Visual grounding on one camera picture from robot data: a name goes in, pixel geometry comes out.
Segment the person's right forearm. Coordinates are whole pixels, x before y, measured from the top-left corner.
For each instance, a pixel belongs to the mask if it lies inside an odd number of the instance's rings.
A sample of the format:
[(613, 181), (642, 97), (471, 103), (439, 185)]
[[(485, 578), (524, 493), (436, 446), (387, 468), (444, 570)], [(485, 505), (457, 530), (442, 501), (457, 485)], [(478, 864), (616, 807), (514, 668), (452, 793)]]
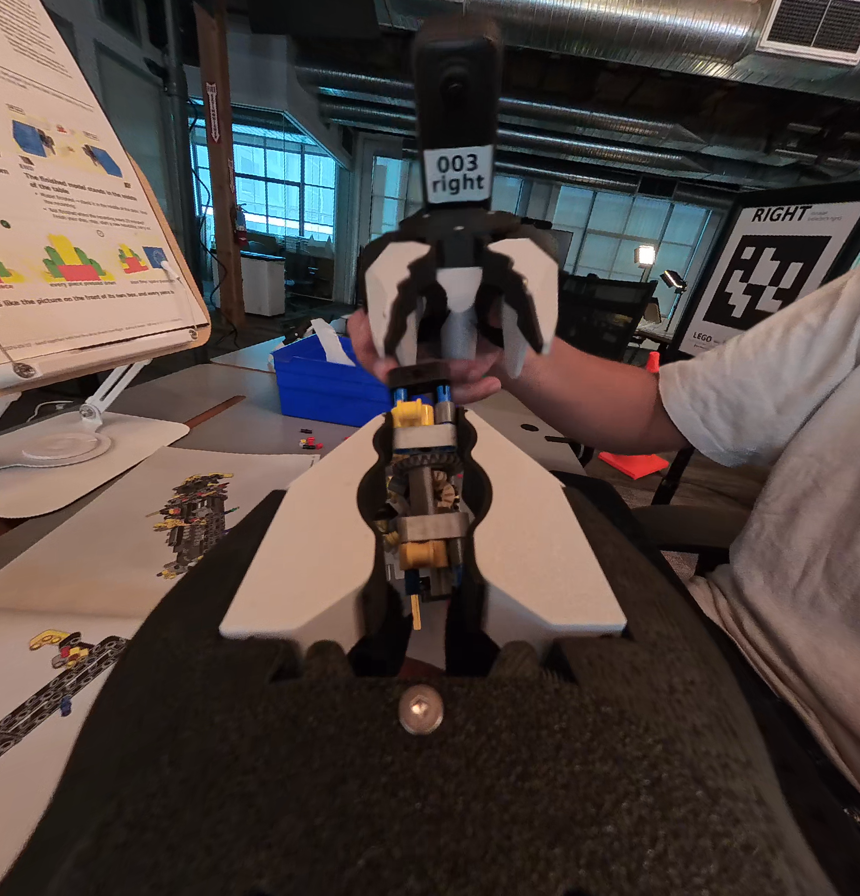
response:
[(564, 436), (626, 455), (690, 446), (669, 417), (659, 375), (597, 357), (555, 338), (546, 355), (526, 355), (519, 377), (495, 366), (503, 388)]

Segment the white paper slip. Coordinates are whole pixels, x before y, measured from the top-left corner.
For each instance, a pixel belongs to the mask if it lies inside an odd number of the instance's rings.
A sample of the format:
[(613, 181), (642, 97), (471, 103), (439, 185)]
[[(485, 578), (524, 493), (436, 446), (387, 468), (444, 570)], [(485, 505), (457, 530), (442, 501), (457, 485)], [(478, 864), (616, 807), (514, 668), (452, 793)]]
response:
[(314, 335), (318, 337), (324, 350), (328, 363), (347, 366), (356, 365), (355, 361), (346, 354), (339, 334), (329, 322), (321, 318), (315, 318), (311, 320), (311, 325)]

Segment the white cabinet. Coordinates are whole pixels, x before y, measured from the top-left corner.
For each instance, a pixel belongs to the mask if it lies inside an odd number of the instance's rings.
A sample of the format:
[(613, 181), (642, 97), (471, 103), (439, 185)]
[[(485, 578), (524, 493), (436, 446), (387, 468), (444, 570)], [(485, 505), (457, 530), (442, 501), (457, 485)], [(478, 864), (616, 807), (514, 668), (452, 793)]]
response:
[(277, 317), (286, 310), (285, 260), (277, 255), (241, 252), (245, 313)]

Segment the person's right hand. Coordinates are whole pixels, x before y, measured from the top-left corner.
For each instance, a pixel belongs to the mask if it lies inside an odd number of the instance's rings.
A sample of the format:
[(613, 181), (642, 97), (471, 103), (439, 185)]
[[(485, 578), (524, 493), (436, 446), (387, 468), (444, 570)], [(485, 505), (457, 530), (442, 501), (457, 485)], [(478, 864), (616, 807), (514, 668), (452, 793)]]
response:
[[(357, 309), (346, 321), (346, 334), (359, 364), (384, 385), (398, 366), (393, 357), (380, 357), (373, 344), (367, 313)], [(471, 360), (450, 360), (447, 364), (452, 399), (469, 405), (486, 399), (501, 390), (503, 349), (479, 335), (475, 356)]]

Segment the lego instruction booklet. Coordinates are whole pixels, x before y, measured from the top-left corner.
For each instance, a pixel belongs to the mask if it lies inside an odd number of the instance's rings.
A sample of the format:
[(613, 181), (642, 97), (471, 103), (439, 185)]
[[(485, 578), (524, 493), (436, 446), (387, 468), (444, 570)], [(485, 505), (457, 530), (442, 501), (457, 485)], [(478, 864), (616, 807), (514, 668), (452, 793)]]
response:
[(142, 621), (318, 459), (160, 449), (0, 569), (0, 879)]

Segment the white air vent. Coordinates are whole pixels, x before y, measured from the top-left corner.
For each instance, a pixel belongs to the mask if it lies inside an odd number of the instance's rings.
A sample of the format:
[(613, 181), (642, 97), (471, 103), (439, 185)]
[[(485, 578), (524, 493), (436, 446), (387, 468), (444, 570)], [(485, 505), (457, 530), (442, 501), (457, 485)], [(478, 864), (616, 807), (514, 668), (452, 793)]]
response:
[(860, 62), (860, 1), (775, 1), (757, 50), (818, 62)]

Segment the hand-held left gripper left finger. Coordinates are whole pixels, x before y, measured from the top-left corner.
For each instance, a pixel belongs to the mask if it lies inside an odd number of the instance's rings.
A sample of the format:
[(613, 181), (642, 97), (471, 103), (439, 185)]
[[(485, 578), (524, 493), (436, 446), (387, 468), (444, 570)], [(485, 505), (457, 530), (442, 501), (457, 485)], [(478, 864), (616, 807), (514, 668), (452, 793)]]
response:
[(391, 442), (391, 418), (379, 414), (287, 489), (220, 624), (224, 638), (278, 640), (297, 658), (333, 642), (357, 675), (399, 674), (411, 617), (376, 525)]

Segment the blue plastic bin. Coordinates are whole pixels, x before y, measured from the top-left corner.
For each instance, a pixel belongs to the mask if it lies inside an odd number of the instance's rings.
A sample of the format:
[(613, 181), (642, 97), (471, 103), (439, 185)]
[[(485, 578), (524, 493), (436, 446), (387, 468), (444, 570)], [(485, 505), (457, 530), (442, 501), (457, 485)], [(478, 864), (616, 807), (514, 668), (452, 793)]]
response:
[(357, 362), (350, 339), (339, 337), (355, 366), (328, 363), (314, 333), (273, 352), (285, 416), (361, 427), (391, 409), (387, 387)]

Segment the wooden post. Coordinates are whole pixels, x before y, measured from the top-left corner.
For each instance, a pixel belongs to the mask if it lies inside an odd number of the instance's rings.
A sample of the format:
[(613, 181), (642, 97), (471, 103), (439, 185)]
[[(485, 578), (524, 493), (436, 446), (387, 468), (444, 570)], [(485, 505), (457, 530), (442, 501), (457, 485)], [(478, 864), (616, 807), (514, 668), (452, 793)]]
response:
[(237, 238), (233, 107), (227, 53), (226, 2), (194, 2), (200, 82), (210, 161), (220, 307), (236, 330), (245, 326), (245, 298)]

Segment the black monitor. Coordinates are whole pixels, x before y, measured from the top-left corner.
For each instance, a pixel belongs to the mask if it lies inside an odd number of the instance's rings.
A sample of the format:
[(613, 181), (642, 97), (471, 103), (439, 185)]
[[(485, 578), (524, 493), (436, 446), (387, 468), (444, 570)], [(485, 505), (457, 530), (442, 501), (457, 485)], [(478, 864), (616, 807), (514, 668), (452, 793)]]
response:
[(561, 273), (556, 336), (577, 350), (621, 363), (655, 290), (650, 281)]

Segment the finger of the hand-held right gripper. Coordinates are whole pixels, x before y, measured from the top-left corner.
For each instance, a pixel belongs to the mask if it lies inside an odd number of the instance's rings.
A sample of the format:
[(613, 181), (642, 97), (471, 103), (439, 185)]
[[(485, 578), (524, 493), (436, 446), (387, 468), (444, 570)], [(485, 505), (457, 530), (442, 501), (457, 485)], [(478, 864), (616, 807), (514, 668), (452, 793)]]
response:
[(517, 379), (526, 354), (549, 354), (559, 309), (557, 260), (533, 238), (506, 238), (484, 249), (484, 283), (500, 292), (504, 365)]
[(405, 284), (411, 265), (431, 252), (426, 243), (389, 242), (364, 272), (365, 303), (374, 348), (380, 357), (394, 357), (399, 365), (417, 360), (417, 331), (423, 311), (419, 287)]

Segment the metal air duct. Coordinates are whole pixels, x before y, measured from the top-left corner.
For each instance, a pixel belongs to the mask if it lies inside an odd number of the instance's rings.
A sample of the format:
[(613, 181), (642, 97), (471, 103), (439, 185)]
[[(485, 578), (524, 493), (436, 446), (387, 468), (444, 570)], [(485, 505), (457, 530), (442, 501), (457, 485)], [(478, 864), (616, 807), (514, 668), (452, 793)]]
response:
[(390, 1), (381, 18), (415, 28), (433, 15), (494, 19), (506, 42), (575, 56), (663, 67), (731, 65), (752, 51), (764, 13), (745, 1)]

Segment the printed marker board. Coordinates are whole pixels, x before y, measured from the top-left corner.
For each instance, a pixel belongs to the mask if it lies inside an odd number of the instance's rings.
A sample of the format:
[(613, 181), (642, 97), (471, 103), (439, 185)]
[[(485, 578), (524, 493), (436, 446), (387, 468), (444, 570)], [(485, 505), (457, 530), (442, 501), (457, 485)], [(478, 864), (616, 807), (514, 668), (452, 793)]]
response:
[(737, 197), (667, 362), (728, 342), (860, 264), (860, 181)]

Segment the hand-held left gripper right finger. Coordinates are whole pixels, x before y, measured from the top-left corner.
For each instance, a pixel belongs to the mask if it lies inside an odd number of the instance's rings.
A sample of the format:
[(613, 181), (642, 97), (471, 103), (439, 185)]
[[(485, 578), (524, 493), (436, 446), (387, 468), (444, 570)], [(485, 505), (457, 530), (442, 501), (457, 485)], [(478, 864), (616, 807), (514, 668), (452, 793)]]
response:
[(544, 659), (561, 639), (623, 636), (625, 612), (563, 484), (472, 410), (457, 432), (471, 520), (447, 673), (486, 676), (513, 642)]

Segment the lego car chassis model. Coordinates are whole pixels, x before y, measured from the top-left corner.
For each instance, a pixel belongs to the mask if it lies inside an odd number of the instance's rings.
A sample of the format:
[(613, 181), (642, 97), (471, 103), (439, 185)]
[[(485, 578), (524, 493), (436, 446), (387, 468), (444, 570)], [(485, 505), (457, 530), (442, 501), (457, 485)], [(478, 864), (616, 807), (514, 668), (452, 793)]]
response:
[(418, 632), (424, 603), (448, 600), (461, 585), (471, 522), (461, 504), (458, 409), (449, 382), (395, 386), (389, 417), (386, 502), (374, 526), (388, 581), (400, 588)]

